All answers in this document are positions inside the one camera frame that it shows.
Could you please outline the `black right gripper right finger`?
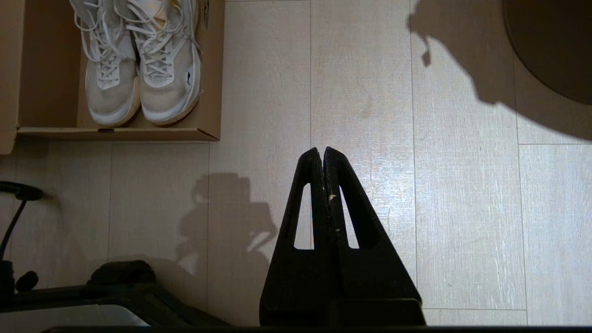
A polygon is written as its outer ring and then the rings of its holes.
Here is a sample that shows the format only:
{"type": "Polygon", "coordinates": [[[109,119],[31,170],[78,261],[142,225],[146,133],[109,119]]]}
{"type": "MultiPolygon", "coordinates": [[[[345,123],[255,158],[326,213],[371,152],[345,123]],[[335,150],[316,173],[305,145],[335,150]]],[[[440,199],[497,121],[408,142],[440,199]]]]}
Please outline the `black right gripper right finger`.
{"type": "Polygon", "coordinates": [[[335,256],[336,321],[352,327],[425,326],[422,299],[346,156],[323,159],[335,256]]]}

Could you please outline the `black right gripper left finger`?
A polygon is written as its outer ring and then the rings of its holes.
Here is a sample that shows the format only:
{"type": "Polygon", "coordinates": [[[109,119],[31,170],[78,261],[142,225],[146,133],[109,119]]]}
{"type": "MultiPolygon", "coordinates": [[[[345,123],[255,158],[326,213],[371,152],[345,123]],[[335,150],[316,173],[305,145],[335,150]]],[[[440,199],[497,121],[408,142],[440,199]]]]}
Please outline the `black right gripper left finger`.
{"type": "Polygon", "coordinates": [[[263,327],[327,324],[331,285],[330,222],[323,162],[317,148],[300,156],[259,302],[263,327]],[[314,248],[295,247],[304,187],[309,185],[314,248]]]}

